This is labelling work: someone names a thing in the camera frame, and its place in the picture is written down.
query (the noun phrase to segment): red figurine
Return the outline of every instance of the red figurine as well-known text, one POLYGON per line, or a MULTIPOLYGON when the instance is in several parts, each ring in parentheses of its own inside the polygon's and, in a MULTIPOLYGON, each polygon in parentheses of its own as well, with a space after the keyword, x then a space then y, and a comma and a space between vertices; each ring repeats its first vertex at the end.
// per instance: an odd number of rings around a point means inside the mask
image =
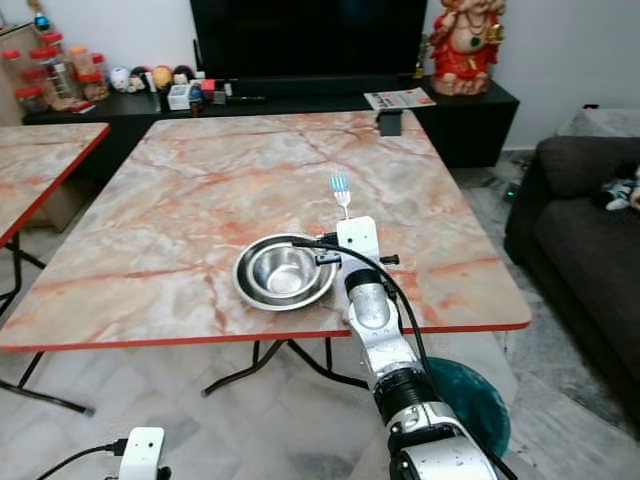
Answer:
POLYGON ((436 71, 433 88, 444 95, 477 95, 489 88, 489 65, 498 63, 504 40, 499 16, 506 0, 441 0, 447 9, 436 20, 429 43, 436 71))

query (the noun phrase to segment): metal bowl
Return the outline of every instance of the metal bowl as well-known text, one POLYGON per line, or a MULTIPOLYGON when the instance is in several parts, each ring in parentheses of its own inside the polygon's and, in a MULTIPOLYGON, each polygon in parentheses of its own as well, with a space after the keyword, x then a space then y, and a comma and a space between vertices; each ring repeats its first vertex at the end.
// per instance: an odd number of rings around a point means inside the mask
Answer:
POLYGON ((247 267, 247 279, 260 295, 294 298, 317 284, 320 269, 309 248, 274 243, 257 252, 247 267))
POLYGON ((315 239, 272 235, 252 243, 238 256, 233 283, 247 303, 262 310, 295 310, 315 302, 331 288, 337 266, 316 267, 315 250, 292 247, 294 240, 315 239))

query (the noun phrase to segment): black cable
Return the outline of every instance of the black cable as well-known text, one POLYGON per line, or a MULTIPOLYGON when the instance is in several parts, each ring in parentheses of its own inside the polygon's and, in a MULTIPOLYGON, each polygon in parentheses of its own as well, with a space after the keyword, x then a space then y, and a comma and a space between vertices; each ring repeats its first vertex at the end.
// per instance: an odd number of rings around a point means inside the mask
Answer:
POLYGON ((356 252, 355 250, 351 250, 350 248, 341 247, 339 245, 331 245, 329 243, 310 242, 310 241, 306 241, 306 240, 294 240, 291 243, 292 243, 292 245, 294 247, 322 248, 324 250, 333 250, 333 251, 336 251, 336 252, 346 253, 347 255, 350 255, 350 256, 352 256, 354 258, 357 258, 361 262, 363 262, 363 263, 367 264, 369 267, 373 268, 380 275, 382 275, 384 277, 384 279, 387 282, 389 282, 389 284, 391 284, 393 286, 393 288, 395 288, 396 292, 400 296, 400 300, 402 300, 402 304, 404 305, 404 309, 407 312, 407 315, 409 316, 409 322, 411 323, 411 328, 413 329, 413 334, 416 337, 416 344, 418 345, 418 353, 420 354, 420 361, 422 363, 422 366, 423 366, 423 368, 425 370, 425 373, 427 374, 427 377, 429 378, 429 381, 431 382, 431 385, 433 386, 433 388, 434 388, 434 390, 436 392, 436 395, 438 395, 438 392, 437 392, 437 389, 436 389, 436 385, 435 385, 435 383, 433 381, 433 375, 431 375, 431 368, 429 367, 429 359, 427 358, 427 351, 424 348, 424 343, 422 342, 422 336, 420 335, 420 328, 418 327, 418 321, 416 320, 416 316, 413 313, 413 309, 411 308, 411 304, 409 303, 409 300, 407 299, 407 296, 404 294, 402 289, 398 286, 398 284, 393 279, 393 277, 391 275, 389 275, 389 273, 384 268, 382 268, 380 265, 378 265, 376 262, 374 262, 373 260, 371 260, 368 257, 365 257, 361 253, 356 252))
MULTIPOLYGON (((422 335, 420 334, 420 329, 418 327, 418 322, 416 321, 415 314, 413 313, 413 309, 411 308, 411 304, 409 303, 409 300, 407 299, 407 296, 404 294, 402 289, 398 286, 398 284, 393 279, 393 277, 391 277, 391 275, 389 275, 389 273, 384 268, 382 268, 380 265, 378 265, 376 262, 374 262, 373 260, 371 260, 368 257, 365 257, 361 253, 356 252, 355 250, 351 250, 350 248, 341 247, 339 245, 332 245, 332 244, 329 244, 329 243, 298 241, 298 240, 293 241, 292 245, 294 247, 321 248, 321 249, 324 249, 324 250, 333 250, 333 251, 336 251, 336 252, 346 253, 347 255, 350 255, 350 256, 360 260, 361 262, 367 264, 369 267, 373 268, 380 275, 382 275, 384 277, 384 279, 393 286, 393 288, 396 289, 396 292, 398 293, 398 295, 400 295, 400 299, 402 300, 402 304, 404 305, 404 309, 406 310, 407 315, 409 316, 409 321, 411 322, 411 328, 413 329, 413 333, 414 333, 414 335, 416 337, 416 343, 418 345, 418 352, 420 353, 420 359, 421 359, 422 364, 424 366, 424 369, 425 369, 425 371, 427 373, 427 376, 429 377, 429 381, 431 382, 431 385, 435 389, 436 385, 435 385, 435 383, 433 381, 433 376, 431 375, 431 369, 429 368, 429 360, 427 358, 426 349, 424 348, 424 343, 422 342, 422 335)), ((490 449, 488 449, 487 447, 482 445, 482 443, 480 443, 478 438, 470 430, 467 429, 467 431, 469 432, 471 437, 474 439, 474 441, 478 444, 478 446, 480 447, 482 452, 489 458, 489 460, 496 467, 498 467, 498 469, 507 477, 508 480, 518 480, 518 477, 516 476, 516 474, 513 473, 513 471, 502 461, 502 459, 500 457, 498 457, 495 453, 493 453, 493 451, 491 451, 490 449)))
POLYGON ((45 478, 49 478, 51 475, 56 473, 62 467, 65 467, 65 466, 69 465, 71 462, 73 462, 73 461, 75 461, 75 460, 77 460, 77 459, 79 459, 81 457, 84 457, 85 455, 89 455, 91 453, 113 452, 113 454, 115 456, 121 457, 124 454, 124 450, 125 450, 126 447, 127 447, 127 439, 126 438, 121 438, 118 441, 113 442, 113 443, 107 443, 105 445, 100 445, 100 446, 93 447, 93 448, 87 448, 86 450, 82 450, 81 452, 78 452, 75 455, 71 455, 69 458, 67 458, 66 460, 63 460, 62 462, 57 464, 55 467, 47 470, 45 473, 43 473, 38 478, 36 478, 36 480, 44 480, 45 478))

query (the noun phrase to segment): white wall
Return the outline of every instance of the white wall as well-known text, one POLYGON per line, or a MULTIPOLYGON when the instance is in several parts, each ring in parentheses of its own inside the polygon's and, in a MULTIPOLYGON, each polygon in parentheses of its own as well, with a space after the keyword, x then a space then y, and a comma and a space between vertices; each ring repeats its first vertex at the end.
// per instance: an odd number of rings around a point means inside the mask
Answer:
MULTIPOLYGON (((507 147, 534 146, 586 103, 640 107, 639 0, 508 1, 494 75, 522 104, 507 147)), ((67 46, 87 44, 111 66, 194 63, 189 0, 42 3, 67 46)), ((0 0, 0 10, 8 21, 32 20, 25 0, 0 0)), ((427 31, 442 11, 430 1, 427 31)))

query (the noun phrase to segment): marble tabletop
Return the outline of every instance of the marble tabletop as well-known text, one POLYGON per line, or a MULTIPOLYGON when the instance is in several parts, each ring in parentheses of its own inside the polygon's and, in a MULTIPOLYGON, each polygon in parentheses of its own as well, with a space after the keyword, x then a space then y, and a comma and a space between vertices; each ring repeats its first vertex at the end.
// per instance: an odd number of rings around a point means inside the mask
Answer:
POLYGON ((424 332, 524 328, 531 312, 412 113, 380 137, 374 112, 153 125, 0 332, 9 351, 349 335, 341 283, 294 312, 243 302, 231 268, 280 232, 335 230, 328 178, 351 179, 424 332))
POLYGON ((0 127, 0 247, 108 131, 106 123, 0 127))

